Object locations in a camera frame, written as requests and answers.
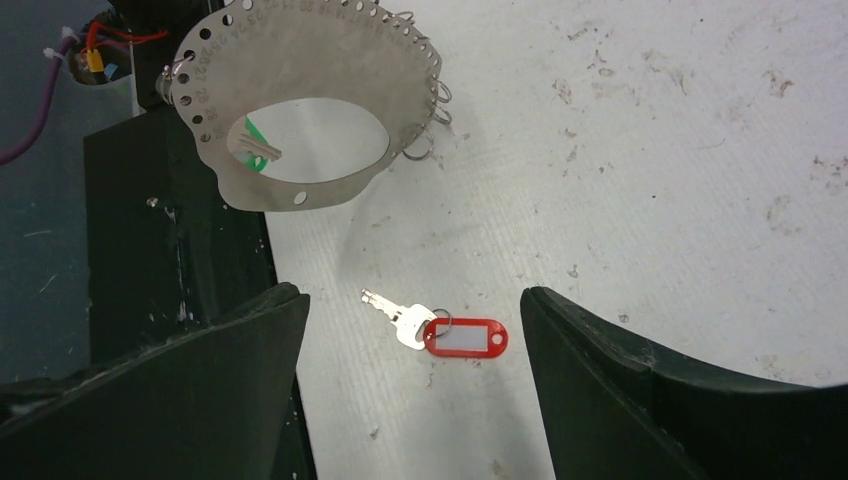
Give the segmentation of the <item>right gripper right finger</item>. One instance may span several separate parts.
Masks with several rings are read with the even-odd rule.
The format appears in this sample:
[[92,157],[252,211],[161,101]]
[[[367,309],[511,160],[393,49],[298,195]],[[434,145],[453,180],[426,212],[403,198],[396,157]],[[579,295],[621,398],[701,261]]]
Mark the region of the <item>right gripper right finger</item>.
[[843,479],[847,388],[684,355],[547,287],[523,334],[559,479]]

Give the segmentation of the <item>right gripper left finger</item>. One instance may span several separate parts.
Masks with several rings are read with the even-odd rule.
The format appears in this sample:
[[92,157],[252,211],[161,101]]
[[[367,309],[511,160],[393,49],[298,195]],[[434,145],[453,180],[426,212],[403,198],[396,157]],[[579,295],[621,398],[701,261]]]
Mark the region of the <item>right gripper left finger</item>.
[[310,298],[276,285],[203,328],[1,388],[5,479],[306,479]]

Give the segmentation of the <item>key with red tag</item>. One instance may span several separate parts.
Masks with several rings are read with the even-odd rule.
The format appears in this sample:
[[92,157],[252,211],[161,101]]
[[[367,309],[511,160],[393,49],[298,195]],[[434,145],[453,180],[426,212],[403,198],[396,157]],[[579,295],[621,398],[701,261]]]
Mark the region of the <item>key with red tag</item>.
[[386,315],[404,346],[441,358],[494,359],[509,345],[509,333],[494,319],[457,317],[422,304],[403,306],[376,292],[361,290],[361,301]]

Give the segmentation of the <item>key with green tag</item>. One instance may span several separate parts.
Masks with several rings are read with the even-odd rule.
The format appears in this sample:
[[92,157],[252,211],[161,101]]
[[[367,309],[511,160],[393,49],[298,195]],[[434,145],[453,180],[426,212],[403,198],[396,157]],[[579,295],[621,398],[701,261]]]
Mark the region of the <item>key with green tag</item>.
[[255,172],[263,171],[281,157],[281,151],[267,142],[247,116],[243,116],[234,126],[228,139],[228,148],[239,162]]

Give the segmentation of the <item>large metal keyring plate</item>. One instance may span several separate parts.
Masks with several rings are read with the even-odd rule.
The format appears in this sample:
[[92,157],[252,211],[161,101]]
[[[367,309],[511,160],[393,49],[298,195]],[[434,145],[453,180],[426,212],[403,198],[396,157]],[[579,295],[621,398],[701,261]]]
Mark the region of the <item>large metal keyring plate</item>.
[[[430,123],[451,122],[441,69],[410,11],[394,13],[376,1],[236,1],[186,34],[157,90],[190,129],[227,204],[300,211],[352,200],[428,136]],[[232,155],[228,139],[243,116],[308,98],[368,111],[387,132],[386,151],[355,173],[317,183],[274,179]]]

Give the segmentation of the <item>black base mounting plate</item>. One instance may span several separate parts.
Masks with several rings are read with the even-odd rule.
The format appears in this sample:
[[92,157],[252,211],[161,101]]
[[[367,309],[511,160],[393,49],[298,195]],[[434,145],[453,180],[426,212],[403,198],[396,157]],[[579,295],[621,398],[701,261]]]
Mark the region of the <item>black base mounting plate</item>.
[[153,71],[138,115],[84,141],[94,364],[210,325],[278,281],[265,218],[230,207]]

